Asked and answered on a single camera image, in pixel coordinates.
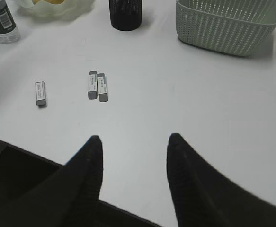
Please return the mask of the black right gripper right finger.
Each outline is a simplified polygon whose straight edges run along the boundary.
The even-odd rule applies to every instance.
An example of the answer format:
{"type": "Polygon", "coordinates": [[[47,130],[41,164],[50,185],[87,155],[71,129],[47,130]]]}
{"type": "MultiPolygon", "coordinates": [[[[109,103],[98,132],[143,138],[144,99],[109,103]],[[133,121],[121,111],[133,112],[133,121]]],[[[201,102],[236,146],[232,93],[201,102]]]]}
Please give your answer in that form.
{"type": "Polygon", "coordinates": [[[167,178],[180,227],[276,227],[276,206],[246,191],[178,134],[167,147],[167,178]]]}

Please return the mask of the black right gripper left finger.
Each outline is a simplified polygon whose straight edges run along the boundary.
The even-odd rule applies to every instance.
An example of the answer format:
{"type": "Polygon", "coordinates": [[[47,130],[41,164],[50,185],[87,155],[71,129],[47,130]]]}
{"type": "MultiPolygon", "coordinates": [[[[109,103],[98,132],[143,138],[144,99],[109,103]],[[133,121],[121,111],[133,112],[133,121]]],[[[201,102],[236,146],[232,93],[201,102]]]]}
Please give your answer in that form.
{"type": "Polygon", "coordinates": [[[0,227],[90,227],[103,181],[98,135],[52,175],[0,207],[0,227]]]}

